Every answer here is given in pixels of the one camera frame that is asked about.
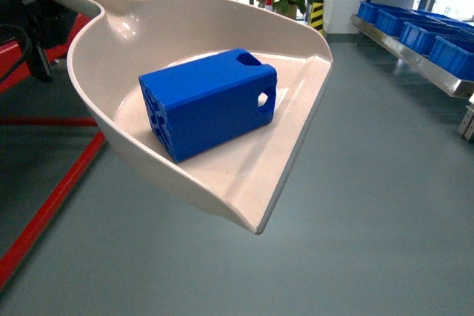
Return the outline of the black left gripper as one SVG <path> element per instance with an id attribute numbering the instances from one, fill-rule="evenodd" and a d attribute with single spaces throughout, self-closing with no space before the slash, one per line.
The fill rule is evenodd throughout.
<path id="1" fill-rule="evenodd" d="M 19 58 L 1 76 L 5 81 L 22 64 L 32 77 L 51 80 L 46 50 L 66 43 L 76 13 L 53 0 L 1 0 L 1 44 L 16 41 Z"/>

